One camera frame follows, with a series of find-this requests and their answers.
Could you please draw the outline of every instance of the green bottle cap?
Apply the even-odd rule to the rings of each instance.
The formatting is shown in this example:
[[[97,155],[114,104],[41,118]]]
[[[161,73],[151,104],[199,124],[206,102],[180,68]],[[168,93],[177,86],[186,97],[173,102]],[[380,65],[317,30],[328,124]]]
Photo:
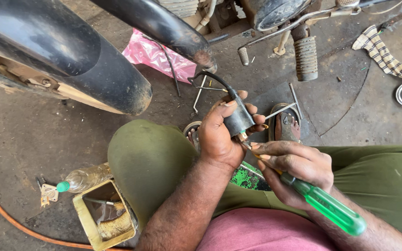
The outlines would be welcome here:
[[[57,191],[59,192],[66,192],[69,190],[69,182],[67,181],[62,181],[57,184]]]

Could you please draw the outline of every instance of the man's left hand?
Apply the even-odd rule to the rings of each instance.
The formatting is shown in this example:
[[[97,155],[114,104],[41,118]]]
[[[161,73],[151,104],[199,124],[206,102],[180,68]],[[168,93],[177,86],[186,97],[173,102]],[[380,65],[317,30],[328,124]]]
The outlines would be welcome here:
[[[238,91],[238,95],[243,100],[248,96],[248,92]],[[233,172],[243,161],[246,148],[231,139],[229,131],[223,123],[224,118],[231,116],[237,109],[237,102],[231,100],[227,95],[216,102],[204,117],[198,131],[201,145],[200,161]],[[248,136],[254,132],[263,131],[265,128],[261,124],[265,122],[265,116],[256,114],[256,106],[251,104],[245,104],[245,106],[256,123],[246,130]]]

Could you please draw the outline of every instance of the orange hose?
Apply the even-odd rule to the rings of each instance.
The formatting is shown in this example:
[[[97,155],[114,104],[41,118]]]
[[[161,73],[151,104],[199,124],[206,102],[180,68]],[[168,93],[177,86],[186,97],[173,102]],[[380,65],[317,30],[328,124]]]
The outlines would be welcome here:
[[[19,230],[25,232],[26,234],[28,234],[30,236],[33,236],[33,237],[37,238],[37,239],[43,240],[45,242],[50,242],[50,243],[53,243],[53,244],[67,246],[67,247],[93,249],[92,246],[88,245],[88,244],[60,241],[60,240],[52,239],[52,238],[46,237],[44,235],[41,235],[39,233],[36,233],[36,232],[28,229],[27,227],[21,225],[20,223],[18,223],[14,218],[12,218],[10,215],[8,215],[8,213],[6,211],[4,211],[4,209],[1,206],[0,206],[0,214],[6,220],[8,220],[8,222],[10,222],[12,225],[17,227]],[[128,250],[132,250],[132,249],[129,249],[129,248],[128,249],[124,249],[124,248],[108,248],[106,250],[107,251],[128,251]]]

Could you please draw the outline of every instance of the screwdriver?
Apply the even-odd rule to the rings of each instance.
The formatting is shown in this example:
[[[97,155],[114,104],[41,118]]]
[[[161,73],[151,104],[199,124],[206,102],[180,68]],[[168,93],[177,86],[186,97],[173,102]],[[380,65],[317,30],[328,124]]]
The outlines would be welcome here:
[[[249,150],[251,149],[249,142],[242,142],[242,144]],[[296,192],[304,196],[306,202],[349,235],[358,236],[366,230],[367,223],[364,218],[321,188],[297,179],[287,172],[280,170],[276,170],[276,172],[280,174],[280,180],[283,184],[292,187]]]

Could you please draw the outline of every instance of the dirty floor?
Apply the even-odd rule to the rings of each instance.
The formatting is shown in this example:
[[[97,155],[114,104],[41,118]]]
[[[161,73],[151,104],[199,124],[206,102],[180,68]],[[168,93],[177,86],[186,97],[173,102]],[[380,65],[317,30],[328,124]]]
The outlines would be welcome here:
[[[119,50],[128,44],[132,29],[87,0],[64,1]],[[380,4],[371,11],[388,9]],[[311,28],[316,36],[319,78],[299,83],[295,76],[292,39],[287,53],[278,58],[272,53],[279,38],[268,39],[248,50],[254,62],[243,67],[236,49],[251,38],[235,36],[212,46],[218,62],[218,75],[235,89],[247,90],[248,100],[268,115],[278,102],[292,102],[288,83],[293,83],[305,119],[302,141],[306,145],[386,145],[402,144],[402,107],[394,100],[394,90],[402,79],[387,75],[365,51],[351,44],[372,24],[392,20],[381,34],[390,52],[402,62],[402,4],[382,15],[361,13],[351,17],[321,20]],[[222,95],[203,91],[191,118],[197,90],[180,84],[177,97],[170,77],[145,65],[139,71],[153,86],[153,100],[137,117],[105,112],[68,100],[43,98],[35,94],[6,94],[0,88],[0,204],[23,225],[52,238],[88,243],[72,206],[70,193],[59,201],[40,208],[35,176],[56,184],[76,168],[107,160],[108,143],[123,124],[144,118],[183,129],[202,119]],[[264,141],[265,133],[254,134]],[[19,231],[0,215],[0,250],[77,250],[42,242]]]

